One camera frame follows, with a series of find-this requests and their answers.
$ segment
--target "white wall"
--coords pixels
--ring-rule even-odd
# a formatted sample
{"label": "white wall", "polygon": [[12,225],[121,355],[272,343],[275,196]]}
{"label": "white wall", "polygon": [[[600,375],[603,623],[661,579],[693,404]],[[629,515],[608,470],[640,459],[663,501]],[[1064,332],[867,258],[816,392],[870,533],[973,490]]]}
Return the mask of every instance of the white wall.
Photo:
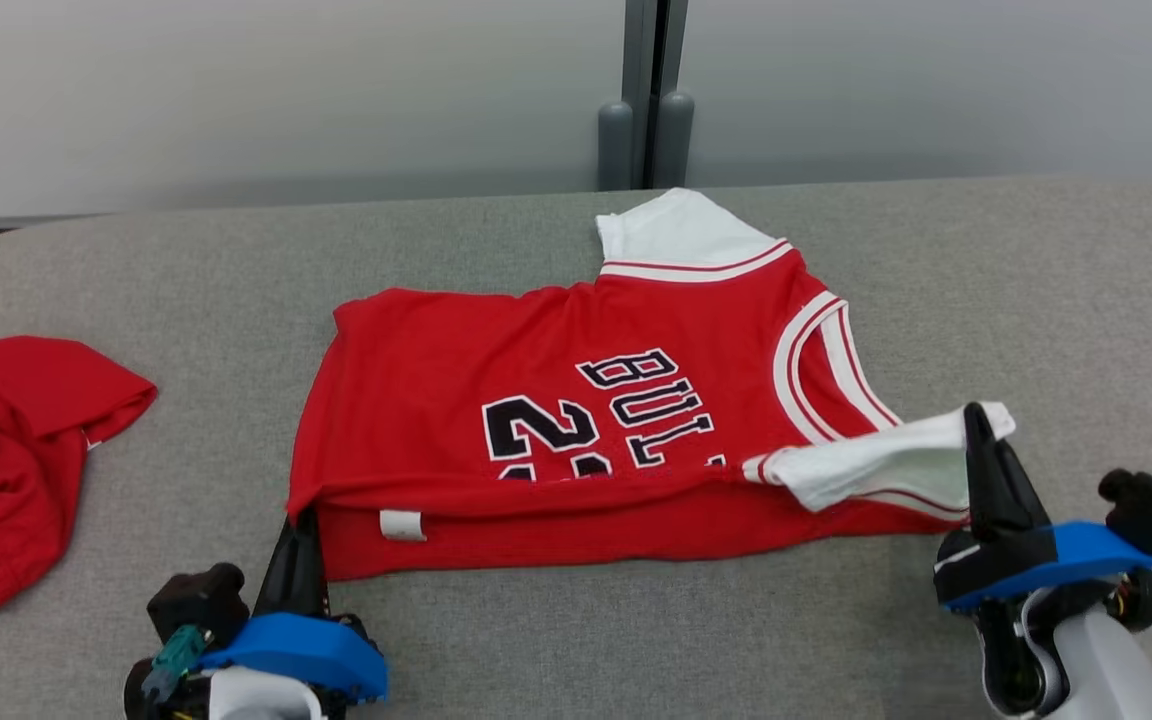
{"label": "white wall", "polygon": [[687,183],[1152,182],[1152,1],[690,0]]}
{"label": "white wall", "polygon": [[0,0],[0,218],[593,190],[623,0]]}

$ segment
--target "blue plastic part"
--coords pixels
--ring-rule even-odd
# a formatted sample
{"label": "blue plastic part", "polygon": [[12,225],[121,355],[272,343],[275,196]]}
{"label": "blue plastic part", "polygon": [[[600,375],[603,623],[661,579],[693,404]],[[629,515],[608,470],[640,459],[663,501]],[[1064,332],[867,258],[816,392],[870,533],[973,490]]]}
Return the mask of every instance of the blue plastic part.
{"label": "blue plastic part", "polygon": [[200,667],[241,665],[346,694],[349,702],[384,700],[385,659],[349,626],[271,612],[247,621],[228,647],[209,652]]}
{"label": "blue plastic part", "polygon": [[1076,520],[1052,525],[1051,532],[1056,541],[1055,562],[1043,562],[1010,578],[957,597],[945,604],[946,609],[971,611],[984,598],[1015,597],[1039,588],[1111,577],[1138,568],[1152,570],[1152,555],[1139,552],[1105,525]]}

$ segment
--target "red fabric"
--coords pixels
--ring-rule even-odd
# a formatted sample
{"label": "red fabric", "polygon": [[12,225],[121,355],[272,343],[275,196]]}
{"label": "red fabric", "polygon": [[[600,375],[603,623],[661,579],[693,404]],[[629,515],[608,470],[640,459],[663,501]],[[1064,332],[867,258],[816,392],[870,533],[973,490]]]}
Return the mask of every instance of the red fabric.
{"label": "red fabric", "polygon": [[[717,282],[604,274],[521,297],[389,290],[348,302],[335,311],[338,336],[302,416],[288,513],[317,509],[329,579],[727,558],[824,536],[947,529],[946,521],[864,500],[812,514],[786,488],[742,477],[742,460],[810,445],[774,387],[776,373],[787,372],[776,370],[778,347],[803,347],[796,364],[787,361],[804,384],[790,402],[809,402],[843,437],[874,430],[833,381],[823,342],[787,342],[818,332],[794,328],[804,313],[827,314],[808,309],[832,297],[824,293],[794,250]],[[676,372],[608,388],[579,370],[652,350]],[[641,425],[613,411],[617,397],[682,379],[698,406]],[[509,397],[530,397],[571,437],[579,424],[564,402],[578,406],[598,438],[552,450],[520,425],[526,448],[494,452],[488,409]],[[658,446],[660,464],[635,456],[632,438],[658,437],[700,415],[708,429]],[[611,473],[576,477],[577,457],[594,452]],[[726,468],[710,465],[717,456]],[[502,477],[511,468],[530,471],[531,482]],[[380,510],[420,511],[429,540],[385,538]]]}
{"label": "red fabric", "polygon": [[0,340],[0,606],[65,554],[88,444],[122,432],[154,396],[79,342]]}

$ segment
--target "teal connector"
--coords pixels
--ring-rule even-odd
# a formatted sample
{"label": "teal connector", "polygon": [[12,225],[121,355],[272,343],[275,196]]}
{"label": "teal connector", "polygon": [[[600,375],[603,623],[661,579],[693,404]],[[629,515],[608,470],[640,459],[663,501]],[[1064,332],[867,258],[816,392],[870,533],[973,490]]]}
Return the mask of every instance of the teal connector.
{"label": "teal connector", "polygon": [[180,684],[180,679],[198,664],[206,638],[197,626],[180,626],[154,655],[150,674],[141,683],[141,692],[149,702],[159,705],[168,700]]}

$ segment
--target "armhole trim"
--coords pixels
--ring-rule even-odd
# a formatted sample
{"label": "armhole trim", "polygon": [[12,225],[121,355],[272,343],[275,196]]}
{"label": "armhole trim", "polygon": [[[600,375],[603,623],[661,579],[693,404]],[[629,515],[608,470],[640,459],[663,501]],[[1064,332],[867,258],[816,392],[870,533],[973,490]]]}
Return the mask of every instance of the armhole trim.
{"label": "armhole trim", "polygon": [[846,305],[835,293],[820,291],[785,325],[781,340],[776,342],[776,355],[772,357],[772,384],[776,387],[776,400],[781,401],[785,415],[803,437],[812,445],[826,445],[842,439],[842,433],[829,427],[809,404],[803,382],[799,379],[799,356],[806,338],[824,323],[839,306]]}
{"label": "armhole trim", "polygon": [[666,281],[679,283],[707,283],[727,281],[770,265],[789,255],[794,247],[788,241],[776,242],[767,250],[738,263],[727,265],[664,265],[657,263],[635,263],[629,260],[607,260],[599,270],[599,275],[622,275],[647,279],[649,281]]}
{"label": "armhole trim", "polygon": [[864,370],[861,370],[861,357],[856,355],[856,342],[851,336],[850,309],[841,306],[833,318],[820,325],[824,348],[829,356],[829,369],[838,388],[847,397],[851,407],[861,411],[865,419],[873,423],[874,429],[894,429],[900,418],[878,400],[878,395],[869,387]]}
{"label": "armhole trim", "polygon": [[847,402],[864,415],[876,430],[893,429],[900,418],[878,400],[869,387],[861,359],[856,356],[856,344],[851,336],[851,324],[847,302],[832,291],[820,291],[785,325],[781,340],[776,342],[776,355],[772,359],[772,382],[776,387],[776,400],[790,423],[812,445],[840,441],[846,435],[825,420],[808,401],[799,378],[799,357],[803,346],[814,329],[820,328],[824,347],[829,362],[829,372]]}

